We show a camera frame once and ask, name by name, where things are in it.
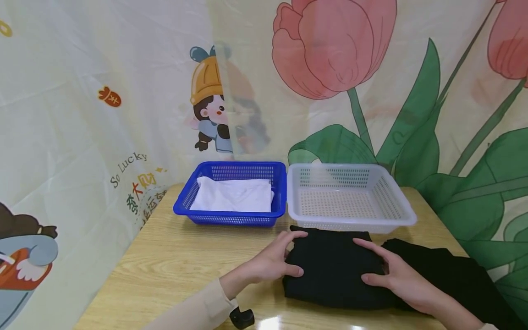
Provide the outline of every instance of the person's left hand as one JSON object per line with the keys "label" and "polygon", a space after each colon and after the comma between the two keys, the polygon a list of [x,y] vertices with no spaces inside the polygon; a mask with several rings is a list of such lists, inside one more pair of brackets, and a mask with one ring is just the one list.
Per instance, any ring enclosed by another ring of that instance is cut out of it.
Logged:
{"label": "person's left hand", "polygon": [[220,278],[220,285],[225,295],[231,300],[248,284],[262,281],[274,281],[284,275],[301,277],[304,271],[301,267],[285,263],[288,255],[288,244],[295,238],[308,236],[304,231],[283,231],[251,260],[241,264]]}

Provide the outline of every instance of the basket rim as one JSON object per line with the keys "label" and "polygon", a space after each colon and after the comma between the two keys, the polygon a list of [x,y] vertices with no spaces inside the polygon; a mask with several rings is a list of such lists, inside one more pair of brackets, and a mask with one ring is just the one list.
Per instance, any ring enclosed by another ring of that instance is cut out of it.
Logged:
{"label": "basket rim", "polygon": [[[221,166],[236,166],[243,165],[277,165],[280,171],[280,177],[282,180],[277,186],[277,190],[281,191],[282,194],[279,200],[279,210],[275,212],[233,212],[233,211],[200,211],[200,210],[188,210],[181,208],[180,205],[183,203],[183,200],[186,198],[188,191],[191,189],[192,185],[198,178],[198,173],[201,171],[202,167],[212,166],[212,165],[221,165]],[[282,162],[223,162],[223,161],[207,161],[198,164],[193,173],[189,176],[189,179],[182,188],[182,191],[178,195],[178,198],[173,206],[173,212],[177,215],[186,215],[186,216],[218,216],[222,218],[280,218],[286,213],[286,199],[287,199],[287,173],[286,165]]]}
{"label": "basket rim", "polygon": [[[295,199],[293,198],[294,189],[293,189],[293,172],[290,171],[290,169],[296,169],[296,168],[302,168],[302,167],[318,167],[318,168],[376,168],[382,172],[382,175],[387,177],[388,184],[392,188],[393,193],[396,195],[398,201],[401,203],[402,208],[405,210],[405,212],[408,214],[408,217],[403,219],[369,219],[369,218],[337,218],[337,217],[327,217],[327,216],[316,216],[316,215],[300,215],[295,212],[294,204]],[[392,175],[387,171],[387,169],[379,164],[347,164],[347,163],[338,163],[338,164],[330,164],[330,163],[296,163],[291,164],[288,167],[288,215],[295,221],[299,222],[324,222],[324,223],[334,223],[337,224],[336,221],[339,221],[339,224],[361,224],[361,225],[382,225],[382,226],[412,226],[415,225],[418,222],[418,216],[416,215],[416,212],[412,208],[411,203],[401,190],[401,187],[397,184],[397,182],[394,180]]]}

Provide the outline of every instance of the wooden table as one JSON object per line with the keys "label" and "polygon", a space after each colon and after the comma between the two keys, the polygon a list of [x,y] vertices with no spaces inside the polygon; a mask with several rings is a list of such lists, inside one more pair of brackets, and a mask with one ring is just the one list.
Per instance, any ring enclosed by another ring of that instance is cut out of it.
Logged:
{"label": "wooden table", "polygon": [[[271,229],[195,225],[172,211],[182,187],[176,185],[167,192],[75,329],[141,329],[215,277],[253,257],[293,223],[285,215]],[[382,243],[400,238],[466,256],[420,194],[411,188],[403,192],[418,223],[389,235],[372,235],[372,239]],[[238,302],[241,310],[251,308],[255,314],[255,326],[248,329],[443,329],[436,320],[418,313],[330,309],[285,299],[281,281],[252,285],[238,296]],[[227,320],[219,329],[235,327]]]}

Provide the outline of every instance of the printed fabric backdrop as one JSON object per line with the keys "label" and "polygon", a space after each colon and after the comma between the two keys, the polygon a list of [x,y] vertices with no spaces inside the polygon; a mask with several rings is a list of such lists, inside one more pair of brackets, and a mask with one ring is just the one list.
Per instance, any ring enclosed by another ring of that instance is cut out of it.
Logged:
{"label": "printed fabric backdrop", "polygon": [[384,166],[528,324],[526,0],[0,0],[0,54],[0,330],[71,329],[206,160]]}

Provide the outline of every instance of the folded white towel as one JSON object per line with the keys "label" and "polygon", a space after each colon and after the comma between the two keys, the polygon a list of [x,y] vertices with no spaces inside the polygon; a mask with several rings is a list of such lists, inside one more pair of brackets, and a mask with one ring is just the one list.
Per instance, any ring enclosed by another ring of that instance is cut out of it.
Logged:
{"label": "folded white towel", "polygon": [[200,188],[191,210],[271,212],[274,193],[269,180],[215,181],[201,176],[196,181]]}

